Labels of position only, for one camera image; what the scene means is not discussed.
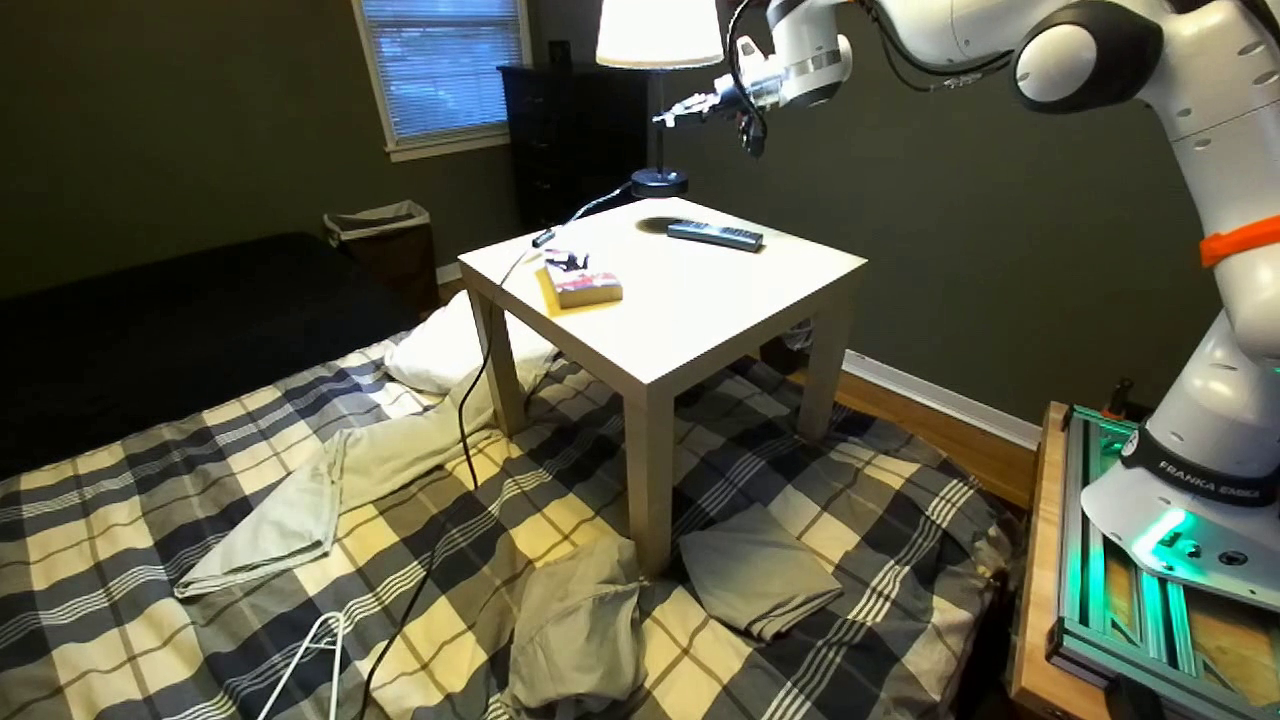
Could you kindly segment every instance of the dark wall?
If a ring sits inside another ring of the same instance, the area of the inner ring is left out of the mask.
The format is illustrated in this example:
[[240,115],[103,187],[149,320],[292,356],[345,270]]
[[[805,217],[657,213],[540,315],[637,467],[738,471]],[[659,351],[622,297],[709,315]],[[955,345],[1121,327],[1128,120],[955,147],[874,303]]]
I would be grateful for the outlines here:
[[818,113],[773,115],[759,158],[731,125],[668,130],[690,194],[868,254],[851,349],[874,360],[1028,421],[1121,378],[1156,394],[1216,310],[1156,120],[1138,104],[1032,115],[1009,73],[920,95],[893,80],[860,6],[839,6],[839,29],[851,83]]
[[502,147],[384,157],[351,0],[19,0],[0,87],[0,297],[403,194],[439,264],[515,227]]

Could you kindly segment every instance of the plaid bedspread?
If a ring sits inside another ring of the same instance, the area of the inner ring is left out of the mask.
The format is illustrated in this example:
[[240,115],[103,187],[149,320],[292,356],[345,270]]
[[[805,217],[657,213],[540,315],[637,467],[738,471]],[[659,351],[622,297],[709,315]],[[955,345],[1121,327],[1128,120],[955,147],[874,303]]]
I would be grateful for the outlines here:
[[[271,717],[325,717],[330,690],[336,717],[355,717],[363,688],[368,717],[511,711],[518,579],[622,537],[620,400],[571,364],[530,393],[526,432],[478,432],[471,465],[345,510],[325,558],[243,593],[170,595],[336,426],[427,408],[380,373],[388,345],[0,479],[0,720],[259,717],[320,617],[345,620],[341,681],[330,651],[304,651]],[[679,566],[643,583],[643,688],[612,711],[945,717],[1009,563],[994,516],[929,447],[862,416],[835,413],[827,445],[795,445],[795,404],[759,364],[679,400],[674,532],[765,503],[842,593],[756,643],[717,625]]]

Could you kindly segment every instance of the table leg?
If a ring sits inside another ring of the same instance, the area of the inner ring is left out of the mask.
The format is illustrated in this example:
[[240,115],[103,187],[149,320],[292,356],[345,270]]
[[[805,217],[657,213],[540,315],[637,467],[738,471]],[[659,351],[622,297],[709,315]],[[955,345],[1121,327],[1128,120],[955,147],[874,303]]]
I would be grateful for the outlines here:
[[818,310],[809,320],[809,366],[805,366],[805,400],[801,400],[801,434],[823,438],[831,426],[831,400],[842,364],[851,320],[851,281],[839,281],[823,292]]
[[628,529],[643,576],[673,563],[674,394],[668,387],[622,393]]
[[474,332],[478,332],[478,351],[486,351],[486,393],[501,426],[511,434],[524,426],[524,393],[515,378],[515,360],[511,360],[511,334],[506,334],[506,315],[501,303],[493,303],[483,292],[466,289]]

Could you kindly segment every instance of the white table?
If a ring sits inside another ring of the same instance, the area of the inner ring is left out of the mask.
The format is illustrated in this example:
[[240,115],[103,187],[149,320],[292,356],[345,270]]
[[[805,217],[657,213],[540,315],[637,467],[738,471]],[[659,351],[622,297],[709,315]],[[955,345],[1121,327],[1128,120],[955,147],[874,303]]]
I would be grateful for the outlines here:
[[[765,250],[640,233],[640,219],[651,217],[759,227]],[[823,434],[851,315],[851,270],[862,259],[690,199],[637,199],[556,227],[556,243],[586,250],[591,266],[612,266],[622,281],[622,300],[548,315],[530,277],[534,259],[518,259],[530,254],[530,236],[459,254],[478,339],[493,351],[486,378],[501,426],[511,434],[524,424],[502,327],[502,310],[511,310],[622,394],[628,529],[640,571],[659,576],[673,558],[674,394],[765,339],[809,322],[801,434]]]

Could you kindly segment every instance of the lamp shade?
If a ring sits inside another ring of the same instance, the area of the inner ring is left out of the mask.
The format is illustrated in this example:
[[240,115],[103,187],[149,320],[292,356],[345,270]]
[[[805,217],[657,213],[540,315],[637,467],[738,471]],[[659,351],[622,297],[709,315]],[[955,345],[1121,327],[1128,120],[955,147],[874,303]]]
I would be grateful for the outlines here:
[[703,66],[720,64],[717,0],[602,0],[595,64],[609,66]]

